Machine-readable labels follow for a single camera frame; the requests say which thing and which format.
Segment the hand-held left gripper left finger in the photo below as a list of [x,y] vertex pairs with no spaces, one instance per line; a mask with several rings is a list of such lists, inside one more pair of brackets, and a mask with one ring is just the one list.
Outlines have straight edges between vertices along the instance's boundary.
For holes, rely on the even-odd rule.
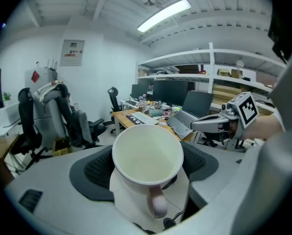
[[69,172],[72,186],[92,201],[115,201],[109,190],[110,179],[115,165],[112,159],[112,146],[76,161]]

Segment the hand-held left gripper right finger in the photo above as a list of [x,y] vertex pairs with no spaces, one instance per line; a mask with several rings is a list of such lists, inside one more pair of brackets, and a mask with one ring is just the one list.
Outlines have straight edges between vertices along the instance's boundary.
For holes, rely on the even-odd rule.
[[201,149],[181,141],[184,154],[183,169],[190,182],[203,181],[213,175],[218,167],[218,160]]

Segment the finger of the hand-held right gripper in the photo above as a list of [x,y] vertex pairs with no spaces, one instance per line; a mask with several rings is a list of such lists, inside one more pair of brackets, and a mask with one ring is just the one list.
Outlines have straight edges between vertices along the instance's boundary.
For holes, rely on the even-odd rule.
[[230,120],[221,114],[201,117],[190,124],[192,130],[204,133],[228,132],[229,127]]

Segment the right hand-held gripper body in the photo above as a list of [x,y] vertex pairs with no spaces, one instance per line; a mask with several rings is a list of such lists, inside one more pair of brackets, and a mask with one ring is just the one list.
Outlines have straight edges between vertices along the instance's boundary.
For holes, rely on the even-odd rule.
[[257,105],[251,92],[243,92],[223,104],[220,114],[229,120],[229,137],[222,141],[230,151],[243,151],[240,144],[246,128],[259,116]]

